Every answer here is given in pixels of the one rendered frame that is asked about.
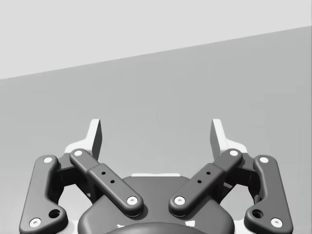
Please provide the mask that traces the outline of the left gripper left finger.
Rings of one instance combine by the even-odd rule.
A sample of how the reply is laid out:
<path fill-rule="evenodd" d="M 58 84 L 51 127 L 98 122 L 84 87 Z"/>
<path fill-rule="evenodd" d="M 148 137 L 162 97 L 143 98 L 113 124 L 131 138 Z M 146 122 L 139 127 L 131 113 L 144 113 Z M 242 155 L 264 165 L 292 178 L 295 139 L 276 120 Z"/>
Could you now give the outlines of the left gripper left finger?
<path fill-rule="evenodd" d="M 21 234 L 57 234 L 69 223 L 59 205 L 64 187 L 76 184 L 92 203 L 103 193 L 126 216 L 142 213 L 142 197 L 106 164 L 99 163 L 102 143 L 99 119 L 90 122 L 85 139 L 69 144 L 63 156 L 36 159 L 19 223 Z"/>

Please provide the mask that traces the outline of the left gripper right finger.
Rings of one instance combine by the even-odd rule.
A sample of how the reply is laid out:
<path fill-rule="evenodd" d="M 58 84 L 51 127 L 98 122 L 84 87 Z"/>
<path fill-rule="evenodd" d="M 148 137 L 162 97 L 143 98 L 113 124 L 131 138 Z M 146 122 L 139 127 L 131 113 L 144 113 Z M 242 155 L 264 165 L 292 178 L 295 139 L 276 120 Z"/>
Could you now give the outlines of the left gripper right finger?
<path fill-rule="evenodd" d="M 172 195 L 169 211 L 185 217 L 210 196 L 220 202 L 236 186 L 248 188 L 253 206 L 244 215 L 245 228 L 254 234 L 291 234 L 293 222 L 277 160 L 251 157 L 247 148 L 229 140 L 220 119 L 213 119 L 210 144 L 214 161 L 206 164 Z"/>

